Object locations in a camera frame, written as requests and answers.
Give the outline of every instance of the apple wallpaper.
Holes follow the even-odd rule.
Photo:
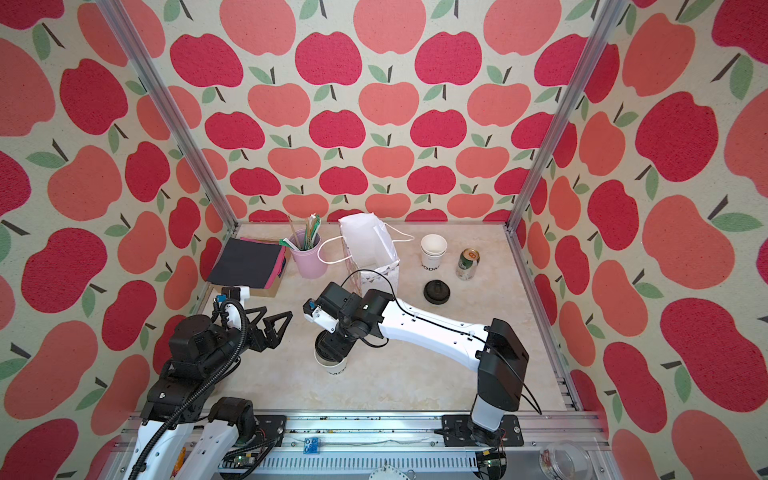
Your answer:
[[[98,477],[221,248],[221,220],[105,29],[94,3],[0,2],[3,480]]]
[[[506,220],[601,5],[148,4],[165,35],[136,15],[147,50],[180,109],[200,105],[191,132],[209,161],[227,165],[217,177],[236,215],[254,222],[313,213],[334,221],[361,211],[406,221]],[[163,42],[164,50],[152,46]],[[610,91],[618,62],[617,51],[606,52],[591,101]],[[141,103],[140,95],[129,101]],[[144,98],[142,125],[168,138]],[[561,161],[573,156],[568,148]]]
[[[632,2],[517,228],[625,480],[768,478],[766,21]]]

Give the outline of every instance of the beverage can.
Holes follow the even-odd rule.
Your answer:
[[[462,280],[470,280],[475,276],[475,271],[480,263],[480,253],[474,248],[466,248],[458,256],[456,276]]]

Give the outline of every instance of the white paper cup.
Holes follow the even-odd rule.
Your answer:
[[[439,255],[430,255],[422,250],[422,266],[424,267],[424,270],[429,270],[430,272],[437,270],[438,267],[440,267],[443,255],[445,255],[445,252],[440,253]]]
[[[315,360],[331,375],[339,375],[346,368],[346,357],[341,362],[332,362],[319,356],[315,350]]]
[[[436,233],[430,233],[422,238],[422,252],[427,255],[441,257],[447,249],[448,242]]]

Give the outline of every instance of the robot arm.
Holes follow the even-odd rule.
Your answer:
[[[503,320],[493,319],[490,326],[458,322],[379,290],[361,298],[333,282],[316,300],[307,300],[303,312],[325,329],[316,351],[329,361],[340,362],[358,339],[373,335],[423,346],[477,372],[478,394],[470,415],[477,443],[496,445],[504,412],[519,408],[528,353]]]

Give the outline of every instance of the black lid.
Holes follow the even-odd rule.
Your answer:
[[[451,289],[440,280],[432,280],[424,285],[424,298],[435,305],[442,305],[451,297]]]

